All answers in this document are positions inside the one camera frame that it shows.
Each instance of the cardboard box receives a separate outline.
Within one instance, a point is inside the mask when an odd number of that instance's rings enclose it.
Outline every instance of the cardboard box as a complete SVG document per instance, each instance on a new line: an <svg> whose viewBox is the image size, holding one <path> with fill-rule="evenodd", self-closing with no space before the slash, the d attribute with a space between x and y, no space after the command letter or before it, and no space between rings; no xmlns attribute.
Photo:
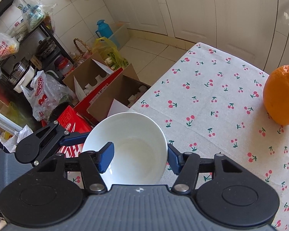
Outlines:
<svg viewBox="0 0 289 231"><path fill-rule="evenodd" d="M101 122L107 117L113 99L127 106L130 96L137 94L139 87L142 85L145 85L148 89L151 87L139 81L133 66L130 64L105 88L101 95L88 107L87 111L94 119Z"/></svg>
<svg viewBox="0 0 289 231"><path fill-rule="evenodd" d="M63 82L68 86L73 92L75 92L75 83L74 78L77 80L81 89L85 89L87 84L91 86L97 85L97 80L95 77L100 75L102 78L105 78L98 86L91 91L87 96L85 96L75 107L74 109L80 113L83 117L87 118L93 124L97 124L98 121L94 119L88 112L87 109L99 94L102 93L105 88L123 71L122 68L114 71L112 74L108 74L103 68L101 68L96 62L105 64L104 60L98 52L94 52L90 58L85 60L80 64L76 69L74 69L67 77L63 79Z"/></svg>

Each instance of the tablecloth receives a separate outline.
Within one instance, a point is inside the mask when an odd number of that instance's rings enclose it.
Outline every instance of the tablecloth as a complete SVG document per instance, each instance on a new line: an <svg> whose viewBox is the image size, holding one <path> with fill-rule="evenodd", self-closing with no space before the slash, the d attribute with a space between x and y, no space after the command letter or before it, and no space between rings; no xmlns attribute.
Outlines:
<svg viewBox="0 0 289 231"><path fill-rule="evenodd" d="M289 126L276 124L263 105L267 78L253 65L197 43L130 111L153 119L180 152L203 158L222 152L269 183L280 197L272 225L289 230ZM171 186L176 177L167 164L160 183ZM197 187L210 179L201 174Z"/></svg>

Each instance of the white cabinet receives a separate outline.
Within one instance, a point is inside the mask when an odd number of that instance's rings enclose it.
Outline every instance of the white cabinet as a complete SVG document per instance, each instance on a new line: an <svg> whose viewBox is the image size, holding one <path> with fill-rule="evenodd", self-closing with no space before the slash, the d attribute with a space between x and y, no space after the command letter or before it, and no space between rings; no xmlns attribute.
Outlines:
<svg viewBox="0 0 289 231"><path fill-rule="evenodd" d="M177 38L216 47L214 0L166 0Z"/></svg>
<svg viewBox="0 0 289 231"><path fill-rule="evenodd" d="M217 48L263 69L278 0L215 0Z"/></svg>
<svg viewBox="0 0 289 231"><path fill-rule="evenodd" d="M128 28L167 34L157 0L104 0L115 21Z"/></svg>

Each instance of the white paper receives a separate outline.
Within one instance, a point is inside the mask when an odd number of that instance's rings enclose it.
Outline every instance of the white paper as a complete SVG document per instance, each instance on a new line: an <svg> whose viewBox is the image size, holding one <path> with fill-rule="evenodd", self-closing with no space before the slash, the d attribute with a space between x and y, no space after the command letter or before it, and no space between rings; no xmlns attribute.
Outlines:
<svg viewBox="0 0 289 231"><path fill-rule="evenodd" d="M79 101L86 97L86 93L83 91L76 78L74 77L75 94Z"/></svg>

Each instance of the cooking pot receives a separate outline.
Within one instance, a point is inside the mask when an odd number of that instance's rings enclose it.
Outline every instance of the cooking pot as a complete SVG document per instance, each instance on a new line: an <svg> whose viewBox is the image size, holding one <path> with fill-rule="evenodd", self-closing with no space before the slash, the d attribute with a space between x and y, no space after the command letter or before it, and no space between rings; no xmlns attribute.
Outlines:
<svg viewBox="0 0 289 231"><path fill-rule="evenodd" d="M55 50L56 47L55 42L50 37L47 37L43 41L39 41L39 46L36 49L35 55L37 58L45 59Z"/></svg>

